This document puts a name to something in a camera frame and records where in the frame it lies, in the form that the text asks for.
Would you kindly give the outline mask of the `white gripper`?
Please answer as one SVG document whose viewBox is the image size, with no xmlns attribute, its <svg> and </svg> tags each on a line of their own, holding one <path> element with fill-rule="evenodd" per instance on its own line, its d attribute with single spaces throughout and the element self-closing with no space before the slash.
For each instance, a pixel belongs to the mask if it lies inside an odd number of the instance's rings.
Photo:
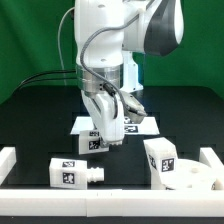
<svg viewBox="0 0 224 224">
<path fill-rule="evenodd" d="M 84 91 L 81 94 L 103 141 L 108 144 L 121 144 L 124 138 L 124 109 L 120 99 L 117 98 L 118 106 L 115 106 L 114 99 L 106 91 L 91 97 Z"/>
</svg>

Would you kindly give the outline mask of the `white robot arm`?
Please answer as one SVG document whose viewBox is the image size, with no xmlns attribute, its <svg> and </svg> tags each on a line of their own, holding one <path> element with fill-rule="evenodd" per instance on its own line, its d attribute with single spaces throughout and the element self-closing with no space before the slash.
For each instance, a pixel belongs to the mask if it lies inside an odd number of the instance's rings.
<svg viewBox="0 0 224 224">
<path fill-rule="evenodd" d="M 125 51 L 166 56 L 184 33 L 181 0 L 75 0 L 78 86 L 101 141 L 120 144 L 124 118 L 141 122 L 142 106 L 120 90 Z"/>
</svg>

